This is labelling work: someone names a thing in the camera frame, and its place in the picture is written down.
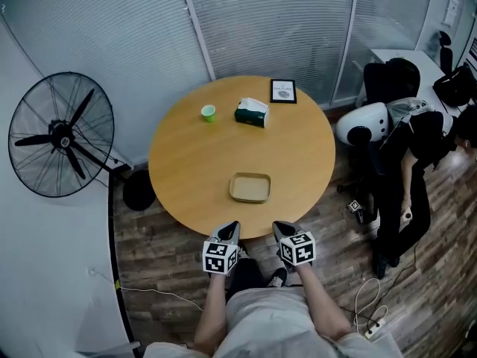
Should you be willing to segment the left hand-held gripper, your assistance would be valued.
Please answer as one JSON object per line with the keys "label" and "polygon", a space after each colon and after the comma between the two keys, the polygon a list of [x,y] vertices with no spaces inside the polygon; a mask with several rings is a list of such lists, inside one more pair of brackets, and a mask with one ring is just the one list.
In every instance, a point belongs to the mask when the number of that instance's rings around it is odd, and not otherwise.
{"label": "left hand-held gripper", "polygon": [[239,221],[216,228],[203,243],[202,267],[207,274],[228,275],[239,259]]}

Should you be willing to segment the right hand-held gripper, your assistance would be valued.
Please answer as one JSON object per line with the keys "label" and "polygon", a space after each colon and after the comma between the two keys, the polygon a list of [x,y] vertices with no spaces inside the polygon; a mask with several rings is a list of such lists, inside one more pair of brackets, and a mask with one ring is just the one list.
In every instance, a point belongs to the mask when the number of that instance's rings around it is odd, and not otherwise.
{"label": "right hand-held gripper", "polygon": [[283,261],[288,273],[294,273],[297,266],[312,265],[316,260],[315,238],[298,224],[275,221],[273,232],[278,245],[277,256]]}

